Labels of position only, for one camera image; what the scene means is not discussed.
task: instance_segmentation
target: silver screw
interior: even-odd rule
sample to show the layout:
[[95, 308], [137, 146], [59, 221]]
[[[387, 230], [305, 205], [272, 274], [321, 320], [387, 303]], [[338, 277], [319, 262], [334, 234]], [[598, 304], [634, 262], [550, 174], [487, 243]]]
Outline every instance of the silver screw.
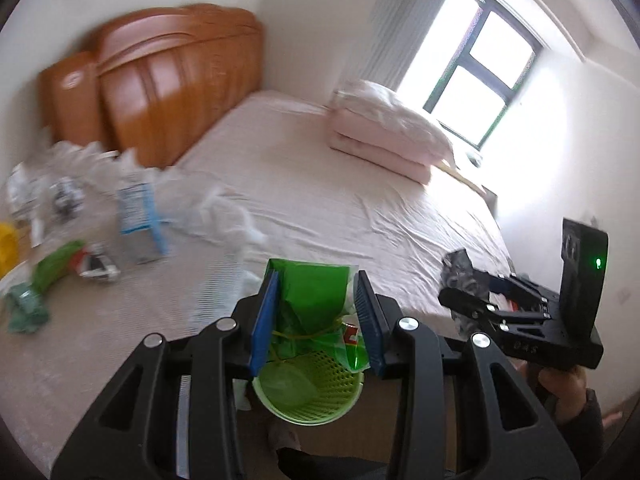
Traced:
[[147, 348], [155, 348], [162, 344], [162, 336], [160, 334], [149, 334], [142, 342]]
[[222, 317], [216, 321], [216, 328], [220, 332], [229, 332], [229, 330], [233, 330], [236, 327], [236, 324], [236, 320], [232, 317]]
[[471, 341], [474, 345], [480, 348], [487, 348], [491, 344], [491, 340], [487, 334], [483, 334], [482, 332], [477, 332], [473, 334], [471, 337]]
[[418, 322], [413, 317], [403, 317], [398, 321], [398, 325], [400, 325], [402, 330], [406, 330], [408, 332], [418, 328]]

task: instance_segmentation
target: hand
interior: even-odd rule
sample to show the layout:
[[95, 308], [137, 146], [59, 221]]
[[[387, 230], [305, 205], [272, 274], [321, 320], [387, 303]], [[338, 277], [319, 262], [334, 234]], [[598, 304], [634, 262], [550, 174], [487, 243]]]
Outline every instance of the hand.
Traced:
[[538, 375], [540, 384], [558, 398], [556, 424], [566, 424], [580, 415], [587, 403], [587, 374], [575, 366], [568, 372], [544, 368]]

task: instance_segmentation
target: person's leg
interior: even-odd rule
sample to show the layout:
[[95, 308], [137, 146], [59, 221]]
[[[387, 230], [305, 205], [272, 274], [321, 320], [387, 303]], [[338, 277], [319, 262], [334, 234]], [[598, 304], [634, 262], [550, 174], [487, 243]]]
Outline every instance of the person's leg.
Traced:
[[386, 464], [354, 457], [315, 456], [300, 450], [296, 433], [284, 421], [269, 429], [269, 443], [278, 457], [278, 467], [291, 480], [382, 480]]

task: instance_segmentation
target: sleeve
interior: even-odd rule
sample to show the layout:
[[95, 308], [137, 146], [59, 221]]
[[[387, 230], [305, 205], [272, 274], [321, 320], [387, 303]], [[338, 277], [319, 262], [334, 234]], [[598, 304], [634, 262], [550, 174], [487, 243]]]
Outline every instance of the sleeve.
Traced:
[[585, 476], [604, 452], [602, 414], [593, 390], [587, 390], [587, 403], [580, 415], [558, 426], [558, 430], [574, 454], [581, 475]]

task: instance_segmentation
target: perforated basket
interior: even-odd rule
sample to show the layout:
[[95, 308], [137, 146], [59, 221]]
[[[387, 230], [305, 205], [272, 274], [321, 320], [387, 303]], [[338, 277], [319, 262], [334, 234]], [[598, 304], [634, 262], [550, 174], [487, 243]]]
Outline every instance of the perforated basket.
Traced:
[[356, 403], [362, 392], [364, 374], [352, 374], [324, 352], [313, 352], [288, 361], [318, 389], [318, 396], [301, 406], [276, 406], [254, 378], [254, 391], [264, 406], [283, 420], [300, 426], [320, 426], [339, 419]]

